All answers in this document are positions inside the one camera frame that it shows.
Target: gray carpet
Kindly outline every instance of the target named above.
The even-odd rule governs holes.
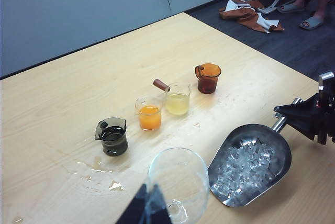
[[[216,0],[209,4],[188,10],[187,13],[221,32],[249,45],[250,47],[274,58],[292,69],[318,80],[318,75],[327,71],[335,72],[335,5],[328,5],[325,23],[312,31],[298,25],[309,18],[315,10],[317,0],[311,0],[306,11],[299,14],[280,14],[274,11],[263,17],[279,20],[283,32],[270,34],[251,30],[234,20],[223,20],[218,9],[228,0]],[[273,0],[259,0],[269,6]]]

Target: pale yellow liquid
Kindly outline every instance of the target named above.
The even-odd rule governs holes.
[[[183,115],[189,108],[189,96],[183,93],[171,93],[167,95],[166,109],[174,115]]]

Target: slipper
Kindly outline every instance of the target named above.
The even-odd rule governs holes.
[[[323,21],[312,16],[312,17],[309,17],[307,20],[304,20],[301,24],[299,24],[299,26],[302,27],[303,29],[313,30],[321,26],[322,24],[323,24]]]
[[[287,14],[287,13],[301,13],[305,11],[305,8],[299,8],[295,6],[293,3],[281,5],[277,7],[279,13]]]

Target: wooden table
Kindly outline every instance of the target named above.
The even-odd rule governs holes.
[[[222,68],[217,90],[197,90],[196,65]],[[191,84],[186,116],[162,112],[162,126],[140,129],[134,114],[152,85]],[[226,136],[249,123],[271,126],[276,105],[307,99],[317,83],[181,13],[1,81],[2,223],[113,223],[156,154],[194,150],[210,164]],[[128,150],[110,157],[94,140],[97,123],[127,120]],[[286,126],[287,176],[241,208],[212,194],[199,223],[333,223],[335,145],[321,146]]]

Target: clear glass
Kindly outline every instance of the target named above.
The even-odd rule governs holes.
[[[183,115],[189,109],[189,84],[172,83],[166,89],[165,107],[174,115]]]
[[[140,127],[152,131],[161,126],[162,99],[154,96],[139,98],[135,103],[135,113],[139,115]]]
[[[170,148],[152,161],[149,190],[158,186],[173,224],[190,224],[205,212],[209,196],[207,167],[203,159],[186,148]]]

